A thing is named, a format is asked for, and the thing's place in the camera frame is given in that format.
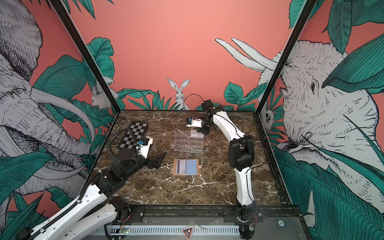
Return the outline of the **white pink credit card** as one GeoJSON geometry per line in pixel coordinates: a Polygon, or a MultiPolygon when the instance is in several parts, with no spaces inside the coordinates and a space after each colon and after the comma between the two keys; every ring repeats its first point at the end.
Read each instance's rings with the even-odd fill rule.
{"type": "Polygon", "coordinates": [[[204,134],[196,131],[196,130],[191,130],[190,131],[190,137],[191,138],[199,138],[199,139],[203,139],[204,138],[204,134]]]}

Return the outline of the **clear acrylic organizer box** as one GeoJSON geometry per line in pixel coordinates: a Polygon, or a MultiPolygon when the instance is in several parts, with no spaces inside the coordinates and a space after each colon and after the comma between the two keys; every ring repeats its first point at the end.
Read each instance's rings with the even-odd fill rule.
{"type": "Polygon", "coordinates": [[[190,131],[174,131],[174,150],[179,152],[202,154],[204,138],[191,138],[190,131]]]}

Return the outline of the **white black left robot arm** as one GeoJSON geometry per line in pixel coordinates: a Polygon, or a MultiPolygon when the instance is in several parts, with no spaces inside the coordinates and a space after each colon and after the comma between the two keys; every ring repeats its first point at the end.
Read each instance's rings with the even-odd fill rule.
{"type": "Polygon", "coordinates": [[[112,164],[97,175],[86,190],[67,207],[34,228],[24,228],[17,240],[80,240],[103,225],[118,219],[125,222],[132,217],[130,205],[113,195],[126,181],[143,167],[158,169],[167,152],[148,157],[150,147],[140,146],[127,154],[112,150],[112,164]]]}

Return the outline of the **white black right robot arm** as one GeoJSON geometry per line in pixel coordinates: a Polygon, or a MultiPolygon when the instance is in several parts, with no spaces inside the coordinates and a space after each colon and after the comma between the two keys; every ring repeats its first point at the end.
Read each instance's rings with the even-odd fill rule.
{"type": "Polygon", "coordinates": [[[245,222],[256,212],[251,181],[255,160],[253,137],[235,126],[223,106],[215,106],[212,101],[205,100],[202,108],[205,116],[199,120],[198,132],[208,135],[211,127],[218,127],[229,142],[228,162],[236,175],[238,218],[245,222]]]}

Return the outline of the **black white checkered board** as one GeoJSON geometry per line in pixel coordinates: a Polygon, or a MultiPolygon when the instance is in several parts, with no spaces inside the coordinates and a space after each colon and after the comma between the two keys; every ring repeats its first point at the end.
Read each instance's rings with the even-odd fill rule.
{"type": "Polygon", "coordinates": [[[131,122],[129,126],[130,132],[126,131],[120,142],[119,149],[135,149],[136,145],[134,139],[139,145],[147,145],[149,143],[149,138],[146,137],[148,126],[149,125],[146,122],[131,122]]]}

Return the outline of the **red triangle warning sticker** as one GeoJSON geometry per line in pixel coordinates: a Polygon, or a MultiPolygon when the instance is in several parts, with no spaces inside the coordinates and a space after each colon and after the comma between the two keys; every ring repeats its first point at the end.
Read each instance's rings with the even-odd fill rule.
{"type": "Polygon", "coordinates": [[[182,233],[186,237],[187,240],[191,239],[192,233],[193,233],[193,229],[194,229],[194,227],[189,227],[189,228],[182,229],[182,233]]]}

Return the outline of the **black front mounting rail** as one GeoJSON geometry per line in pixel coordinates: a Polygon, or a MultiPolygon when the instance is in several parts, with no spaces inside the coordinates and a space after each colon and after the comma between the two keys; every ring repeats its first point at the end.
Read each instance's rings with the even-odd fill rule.
{"type": "Polygon", "coordinates": [[[262,222],[266,218],[301,217],[298,206],[255,205],[241,209],[236,205],[130,205],[131,217],[127,224],[143,223],[144,218],[213,218],[225,223],[244,224],[262,222]]]}

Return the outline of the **black corner frame post right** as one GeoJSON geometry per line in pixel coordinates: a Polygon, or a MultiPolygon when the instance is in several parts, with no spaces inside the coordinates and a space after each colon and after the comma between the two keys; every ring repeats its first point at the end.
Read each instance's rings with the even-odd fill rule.
{"type": "Polygon", "coordinates": [[[260,100],[259,102],[259,105],[256,109],[256,115],[259,115],[268,99],[268,96],[270,95],[270,93],[272,92],[273,90],[273,87],[276,83],[276,81],[279,79],[279,76],[280,74],[282,73],[282,70],[284,68],[284,65],[286,64],[287,60],[288,60],[288,57],[290,56],[294,46],[295,46],[295,43],[297,42],[315,4],[316,4],[317,1],[315,0],[308,0],[308,1],[305,1],[304,2],[304,5],[301,9],[301,12],[299,14],[299,17],[297,19],[297,22],[295,23],[294,25],[294,28],[291,32],[291,35],[286,43],[286,46],[282,52],[282,55],[281,57],[279,58],[279,61],[278,61],[278,64],[272,74],[272,77],[266,87],[266,90],[263,94],[263,97],[262,99],[260,100]]]}

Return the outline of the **black corner frame post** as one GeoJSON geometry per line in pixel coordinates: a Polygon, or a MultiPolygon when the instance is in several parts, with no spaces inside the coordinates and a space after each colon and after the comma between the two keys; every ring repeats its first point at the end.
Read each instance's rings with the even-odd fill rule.
{"type": "Polygon", "coordinates": [[[77,27],[75,26],[72,18],[70,17],[70,14],[64,5],[62,1],[52,1],[50,0],[51,5],[55,9],[57,15],[59,16],[61,22],[65,26],[67,32],[71,36],[72,40],[74,41],[75,45],[77,46],[79,52],[81,53],[82,57],[84,58],[85,62],[87,63],[88,67],[90,68],[92,74],[98,81],[98,83],[101,85],[101,88],[103,89],[104,93],[106,94],[106,97],[112,104],[113,110],[117,113],[117,115],[121,112],[121,109],[115,99],[115,97],[112,95],[112,92],[109,89],[109,86],[104,80],[104,77],[96,64],[95,59],[93,58],[91,52],[89,51],[87,45],[85,44],[84,39],[82,38],[81,34],[79,33],[77,27]]]}
{"type": "Polygon", "coordinates": [[[282,73],[282,70],[284,68],[284,65],[286,64],[287,60],[288,60],[288,57],[290,56],[294,46],[295,46],[295,43],[297,42],[315,4],[316,4],[317,1],[315,0],[308,0],[308,1],[305,1],[304,2],[304,5],[301,9],[301,12],[299,14],[299,17],[297,19],[297,22],[295,23],[294,25],[294,28],[291,32],[291,35],[286,43],[286,46],[282,52],[282,55],[281,57],[279,58],[279,61],[278,61],[278,64],[272,74],[272,77],[266,87],[266,90],[263,94],[263,97],[262,99],[260,100],[259,102],[259,105],[256,109],[256,115],[259,115],[268,99],[268,96],[270,95],[270,93],[272,92],[273,90],[273,87],[276,83],[276,81],[279,79],[279,76],[280,74],[282,73]]]}

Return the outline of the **black corner frame post left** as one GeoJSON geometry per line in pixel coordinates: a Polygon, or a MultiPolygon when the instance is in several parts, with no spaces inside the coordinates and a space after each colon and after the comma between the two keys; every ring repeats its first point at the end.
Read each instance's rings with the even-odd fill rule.
{"type": "Polygon", "coordinates": [[[109,86],[104,80],[104,77],[96,64],[95,59],[93,58],[91,52],[89,51],[87,45],[85,44],[84,39],[82,38],[81,34],[79,33],[77,27],[75,26],[72,18],[70,17],[70,14],[64,5],[62,1],[52,1],[50,0],[51,5],[55,9],[57,15],[59,16],[61,22],[65,26],[67,32],[71,36],[72,40],[74,41],[75,45],[77,46],[79,52],[81,53],[82,57],[84,58],[85,62],[87,63],[88,67],[90,68],[92,74],[98,81],[98,83],[101,85],[101,88],[103,89],[104,93],[106,94],[106,97],[112,104],[113,110],[117,113],[117,115],[121,112],[121,109],[115,99],[115,97],[112,95],[112,92],[109,89],[109,86]]]}

